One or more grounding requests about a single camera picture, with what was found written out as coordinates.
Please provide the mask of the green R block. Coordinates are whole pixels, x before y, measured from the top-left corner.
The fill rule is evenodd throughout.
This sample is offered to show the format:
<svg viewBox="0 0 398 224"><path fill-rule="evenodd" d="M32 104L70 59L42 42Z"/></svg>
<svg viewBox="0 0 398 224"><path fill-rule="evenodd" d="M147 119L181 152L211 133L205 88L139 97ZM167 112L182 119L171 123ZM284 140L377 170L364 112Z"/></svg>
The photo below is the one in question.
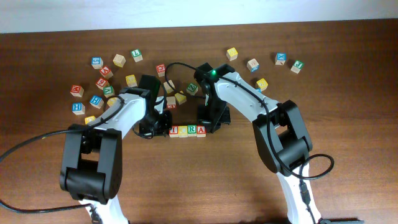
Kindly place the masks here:
<svg viewBox="0 0 398 224"><path fill-rule="evenodd" d="M187 135L188 137L194 137L197 135L197 126L196 125L188 125L187 126Z"/></svg>

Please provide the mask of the yellow S block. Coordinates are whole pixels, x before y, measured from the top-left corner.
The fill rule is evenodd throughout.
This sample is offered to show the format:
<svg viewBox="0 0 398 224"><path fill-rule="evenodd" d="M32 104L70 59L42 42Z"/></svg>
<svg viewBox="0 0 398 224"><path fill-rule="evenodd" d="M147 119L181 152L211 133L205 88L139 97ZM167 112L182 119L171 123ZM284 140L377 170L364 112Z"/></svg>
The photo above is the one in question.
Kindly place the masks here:
<svg viewBox="0 0 398 224"><path fill-rule="evenodd" d="M176 102L181 105L187 101L187 97L183 94L183 91L180 91L174 95Z"/></svg>

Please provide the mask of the red I block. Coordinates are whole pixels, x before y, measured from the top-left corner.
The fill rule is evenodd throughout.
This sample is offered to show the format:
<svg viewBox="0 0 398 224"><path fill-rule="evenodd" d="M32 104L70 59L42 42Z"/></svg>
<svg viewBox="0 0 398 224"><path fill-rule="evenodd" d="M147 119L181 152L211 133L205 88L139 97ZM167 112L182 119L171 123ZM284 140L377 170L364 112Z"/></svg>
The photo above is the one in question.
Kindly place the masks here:
<svg viewBox="0 0 398 224"><path fill-rule="evenodd" d="M169 136L171 138L179 137L178 126L171 126L171 128L169 129Z"/></svg>

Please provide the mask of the yellow C block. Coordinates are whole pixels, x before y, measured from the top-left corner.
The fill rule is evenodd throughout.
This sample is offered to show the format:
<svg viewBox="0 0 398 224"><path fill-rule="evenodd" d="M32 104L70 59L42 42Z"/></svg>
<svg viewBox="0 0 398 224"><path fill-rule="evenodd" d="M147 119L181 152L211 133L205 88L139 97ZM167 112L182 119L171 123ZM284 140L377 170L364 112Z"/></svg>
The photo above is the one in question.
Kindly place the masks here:
<svg viewBox="0 0 398 224"><path fill-rule="evenodd" d="M179 126L178 127L178 136L180 138L187 138L188 137L188 126Z"/></svg>

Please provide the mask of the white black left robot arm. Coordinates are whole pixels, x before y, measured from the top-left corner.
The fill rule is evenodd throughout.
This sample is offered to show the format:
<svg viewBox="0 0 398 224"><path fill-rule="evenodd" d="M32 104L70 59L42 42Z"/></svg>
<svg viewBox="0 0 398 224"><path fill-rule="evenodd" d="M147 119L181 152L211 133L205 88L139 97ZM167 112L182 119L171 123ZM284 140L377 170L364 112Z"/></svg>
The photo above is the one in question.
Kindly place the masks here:
<svg viewBox="0 0 398 224"><path fill-rule="evenodd" d="M60 187L72 199L88 204L93 223L128 223L118 199L123 176L123 137L139 125L146 139L165 136L171 114L158 99L161 82L143 75L137 87L125 87L113 106L87 125L68 128L60 171Z"/></svg>

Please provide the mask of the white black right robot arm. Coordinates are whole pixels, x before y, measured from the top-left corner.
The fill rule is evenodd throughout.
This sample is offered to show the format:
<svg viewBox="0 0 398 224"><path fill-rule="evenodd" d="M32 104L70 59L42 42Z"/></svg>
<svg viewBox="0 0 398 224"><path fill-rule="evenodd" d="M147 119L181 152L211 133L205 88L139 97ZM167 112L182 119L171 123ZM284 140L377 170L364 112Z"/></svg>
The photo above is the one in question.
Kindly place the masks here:
<svg viewBox="0 0 398 224"><path fill-rule="evenodd" d="M199 106L198 122L210 133L229 124L229 107L235 107L252 124L261 161L278 176L287 203L289 223L321 223L309 174L313 149L298 106L266 97L246 83L228 64L212 68L208 63L195 68L194 78L206 96Z"/></svg>

